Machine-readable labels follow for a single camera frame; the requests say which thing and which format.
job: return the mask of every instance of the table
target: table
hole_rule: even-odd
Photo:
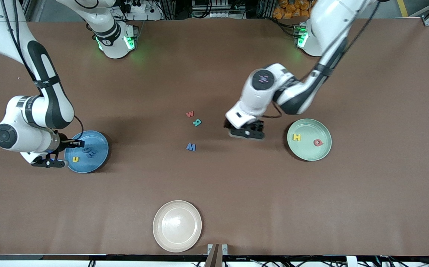
[[[112,154],[99,172],[76,174],[0,149],[0,254],[168,254],[152,221],[177,199],[203,219],[184,254],[209,243],[238,255],[429,254],[429,27],[420,19],[373,20],[303,115],[265,120],[263,142],[222,128],[245,79],[274,62],[301,77],[317,61],[272,22],[145,22],[138,50],[118,60],[98,51],[84,23],[30,26],[76,114],[109,135]],[[12,96],[35,93],[23,66],[0,55],[0,120]],[[285,130],[304,117],[333,137],[318,162],[285,149]],[[76,121],[62,130],[78,131]]]

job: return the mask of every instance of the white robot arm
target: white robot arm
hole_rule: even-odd
[[[306,111],[343,56],[353,20],[375,1],[318,0],[311,19],[297,28],[302,33],[298,47],[312,56],[321,56],[316,67],[304,82],[278,63],[253,71],[245,82],[239,101],[226,113],[224,127],[230,130],[230,135],[263,139],[264,124],[260,118],[271,101],[288,115]]]
[[[40,91],[36,96],[15,96],[0,122],[0,147],[20,152],[33,166],[63,167],[58,152],[84,146],[53,129],[63,129],[74,118],[74,109],[46,49],[36,41],[16,0],[0,1],[0,54],[22,64]]]
[[[108,7],[116,0],[57,0],[80,15],[96,35],[99,49],[119,59],[136,49],[138,27],[115,21]]]

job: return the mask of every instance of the floor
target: floor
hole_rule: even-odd
[[[429,6],[429,0],[390,0],[380,5],[375,17],[426,15],[428,12],[420,13],[420,10],[427,6]],[[373,6],[368,7],[360,17],[369,17],[373,9]],[[35,12],[31,15],[31,20],[35,22],[81,22],[82,18],[55,0],[39,0]]]

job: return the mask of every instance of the green led light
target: green led light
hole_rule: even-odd
[[[129,50],[132,50],[135,47],[135,44],[134,44],[133,39],[131,37],[125,37],[124,36],[124,41],[126,42],[127,48]]]
[[[102,51],[102,46],[100,45],[99,39],[96,37],[97,44],[99,45],[99,49]]]
[[[305,32],[304,35],[298,39],[298,46],[304,47],[306,39],[308,39],[308,32]]]

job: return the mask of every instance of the plate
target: plate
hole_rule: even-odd
[[[84,131],[79,140],[84,141],[84,147],[67,148],[65,160],[72,171],[79,174],[87,174],[98,169],[107,160],[109,155],[109,142],[103,134],[96,131]]]
[[[317,161],[330,152],[331,134],[319,121],[301,119],[288,129],[287,143],[297,157],[306,161]]]
[[[189,202],[171,201],[157,211],[153,232],[156,242],[164,250],[183,252],[198,241],[201,235],[201,216]]]

